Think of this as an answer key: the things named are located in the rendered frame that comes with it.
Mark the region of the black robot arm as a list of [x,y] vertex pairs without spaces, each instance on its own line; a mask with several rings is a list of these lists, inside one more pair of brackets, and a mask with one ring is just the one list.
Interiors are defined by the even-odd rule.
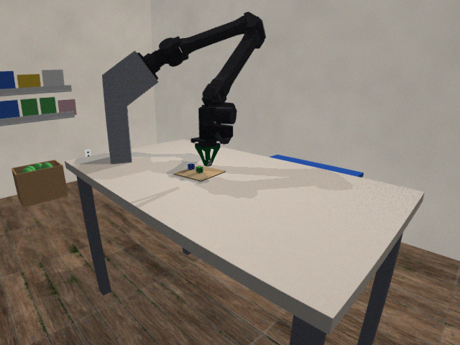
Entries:
[[[200,124],[201,139],[217,139],[221,144],[228,144],[233,137],[233,126],[225,124],[235,123],[237,110],[234,103],[225,102],[226,96],[254,49],[259,49],[265,41],[266,35],[262,20],[246,12],[244,16],[232,22],[192,37],[167,38],[161,41],[159,50],[155,50],[152,54],[142,56],[138,53],[153,76],[158,79],[155,73],[164,64],[169,64],[171,67],[178,66],[187,60],[188,55],[193,51],[241,34],[244,34],[241,42],[219,74],[203,91],[204,105],[198,108],[198,118],[200,123],[211,124]],[[212,124],[212,122],[216,123]]]

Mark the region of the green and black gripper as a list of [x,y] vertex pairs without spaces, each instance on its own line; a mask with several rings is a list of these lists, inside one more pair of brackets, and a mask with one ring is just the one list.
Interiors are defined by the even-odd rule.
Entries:
[[[198,143],[195,143],[195,148],[198,151],[198,154],[201,156],[203,164],[207,166],[208,160],[211,160],[211,164],[213,163],[213,160],[217,152],[219,151],[221,145],[220,143],[217,143],[218,142],[217,139],[210,139],[210,140],[201,139],[200,124],[211,124],[211,123],[199,123],[199,137],[192,138],[191,142],[192,143],[198,142]],[[210,157],[211,149],[213,149],[212,157]],[[204,159],[202,150],[205,152],[206,159]]]

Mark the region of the tan flat mat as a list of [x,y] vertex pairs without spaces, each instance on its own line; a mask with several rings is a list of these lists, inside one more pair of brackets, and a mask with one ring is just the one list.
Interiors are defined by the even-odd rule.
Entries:
[[201,166],[201,165],[195,166],[194,170],[186,169],[186,170],[182,170],[180,172],[173,173],[173,175],[178,175],[178,176],[181,176],[181,177],[184,177],[184,178],[190,178],[190,179],[198,180],[198,181],[202,182],[204,180],[207,180],[209,178],[215,177],[215,176],[220,175],[221,173],[225,172],[225,170],[218,170],[218,169],[211,168],[211,167],[201,166],[201,167],[203,167],[203,172],[198,173],[198,172],[196,172],[196,167],[199,167],[199,166]]

